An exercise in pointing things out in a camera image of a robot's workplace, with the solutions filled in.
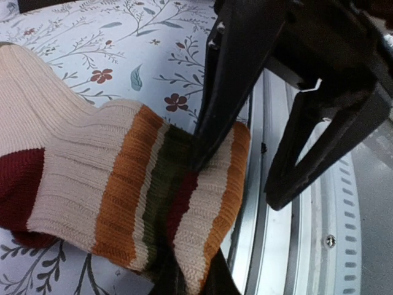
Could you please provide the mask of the aluminium front rail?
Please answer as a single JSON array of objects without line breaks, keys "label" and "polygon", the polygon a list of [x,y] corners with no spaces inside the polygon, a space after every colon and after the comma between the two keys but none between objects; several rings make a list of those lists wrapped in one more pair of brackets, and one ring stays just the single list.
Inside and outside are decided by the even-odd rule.
[{"label": "aluminium front rail", "polygon": [[343,156],[281,211],[263,187],[296,90],[264,71],[241,113],[252,141],[243,207],[222,251],[241,294],[360,294],[359,199],[392,169],[392,121]]}]

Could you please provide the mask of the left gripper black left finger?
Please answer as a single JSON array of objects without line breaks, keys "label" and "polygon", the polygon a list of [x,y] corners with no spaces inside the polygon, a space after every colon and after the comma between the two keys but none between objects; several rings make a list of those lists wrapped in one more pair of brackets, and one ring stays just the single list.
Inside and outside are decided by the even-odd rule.
[{"label": "left gripper black left finger", "polygon": [[190,294],[187,290],[185,278],[171,250],[166,257],[159,279],[154,284],[150,294]]}]

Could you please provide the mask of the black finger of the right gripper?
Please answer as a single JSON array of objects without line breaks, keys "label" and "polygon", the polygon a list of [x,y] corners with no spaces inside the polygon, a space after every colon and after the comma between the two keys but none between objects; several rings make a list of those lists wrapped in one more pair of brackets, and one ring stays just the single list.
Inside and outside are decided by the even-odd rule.
[{"label": "black finger of the right gripper", "polygon": [[287,22],[290,1],[216,1],[192,143],[200,171],[228,135]]}]

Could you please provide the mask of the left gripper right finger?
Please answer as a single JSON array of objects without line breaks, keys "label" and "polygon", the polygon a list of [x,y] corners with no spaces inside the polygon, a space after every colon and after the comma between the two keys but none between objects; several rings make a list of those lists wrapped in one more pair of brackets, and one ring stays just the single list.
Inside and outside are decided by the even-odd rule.
[{"label": "left gripper right finger", "polygon": [[204,286],[205,295],[241,295],[228,268],[222,250],[211,261],[208,278]]}]

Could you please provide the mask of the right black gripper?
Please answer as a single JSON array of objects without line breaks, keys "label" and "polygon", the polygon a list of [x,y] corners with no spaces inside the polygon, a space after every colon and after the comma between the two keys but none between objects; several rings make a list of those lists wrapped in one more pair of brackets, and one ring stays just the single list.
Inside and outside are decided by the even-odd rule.
[{"label": "right black gripper", "polygon": [[391,1],[296,1],[270,71],[298,93],[264,188],[281,210],[388,117],[392,49],[373,19],[392,26]]}]

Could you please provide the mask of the beige striped ribbed sock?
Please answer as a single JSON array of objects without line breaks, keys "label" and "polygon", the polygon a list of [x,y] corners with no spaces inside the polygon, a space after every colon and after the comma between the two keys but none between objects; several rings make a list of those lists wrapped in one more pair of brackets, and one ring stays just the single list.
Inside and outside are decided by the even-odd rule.
[{"label": "beige striped ribbed sock", "polygon": [[1,227],[22,245],[62,239],[155,283],[171,250],[200,294],[241,207],[250,138],[235,123],[194,172],[189,133],[138,101],[94,107],[1,44]]}]

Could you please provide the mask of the floral tablecloth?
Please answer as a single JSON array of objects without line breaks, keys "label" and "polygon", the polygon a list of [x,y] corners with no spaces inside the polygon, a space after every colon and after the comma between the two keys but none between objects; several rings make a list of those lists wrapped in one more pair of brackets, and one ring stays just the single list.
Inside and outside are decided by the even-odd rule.
[{"label": "floral tablecloth", "polygon": [[[32,51],[94,107],[138,101],[192,136],[214,19],[204,1],[80,1],[25,14],[2,1],[1,44]],[[2,294],[150,294],[154,284],[62,239],[35,248],[1,227]]]}]

